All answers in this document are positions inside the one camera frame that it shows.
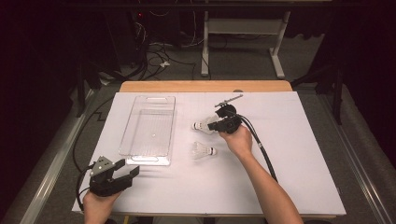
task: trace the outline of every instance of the shuttlecock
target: shuttlecock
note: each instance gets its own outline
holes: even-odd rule
[[[204,133],[211,134],[211,133],[214,132],[214,130],[209,130],[209,127],[207,127],[207,124],[216,122],[218,120],[219,120],[219,116],[218,115],[215,115],[213,117],[207,117],[206,119],[203,119],[203,120],[201,120],[199,122],[194,122],[192,124],[192,128],[194,130],[200,130],[200,131],[202,131]]]
[[[198,160],[205,156],[216,155],[217,153],[218,152],[213,147],[205,146],[200,142],[194,142],[194,147],[192,149],[191,155],[193,159]]]

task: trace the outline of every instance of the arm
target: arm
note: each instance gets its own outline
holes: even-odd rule
[[[245,126],[239,126],[235,133],[219,133],[228,148],[245,167],[256,191],[262,212],[269,223],[303,223],[297,208],[285,190],[262,168],[251,152],[251,133]]]
[[[113,204],[121,195],[121,192],[108,197],[99,197],[88,191],[85,194],[84,202],[84,223],[85,224],[104,224],[110,216]]]

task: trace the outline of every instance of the transparent tray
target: transparent tray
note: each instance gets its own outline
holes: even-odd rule
[[[169,165],[175,97],[136,96],[119,153],[127,164]]]

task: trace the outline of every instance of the white paper sheet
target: white paper sheet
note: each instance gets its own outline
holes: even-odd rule
[[[170,166],[141,166],[131,188],[125,190],[113,212],[165,215],[241,215],[262,213],[248,176],[217,133],[193,130],[191,125],[215,114],[214,105],[235,97],[231,92],[120,92],[116,94],[91,163],[100,155],[122,159],[120,141],[137,95],[175,96],[176,122]],[[253,124],[274,166],[279,184],[302,215],[344,215],[337,189],[312,133],[296,92],[244,92],[230,104]],[[192,160],[194,141],[218,150],[213,157]],[[253,152],[266,167],[253,144]],[[133,166],[115,173],[126,175]],[[85,176],[82,189],[89,186]],[[79,211],[77,203],[73,211]]]

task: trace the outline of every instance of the wrist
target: wrist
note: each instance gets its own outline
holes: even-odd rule
[[[244,163],[245,161],[251,160],[252,158],[254,159],[254,156],[250,150],[243,150],[242,152],[236,153],[236,157],[242,163]]]

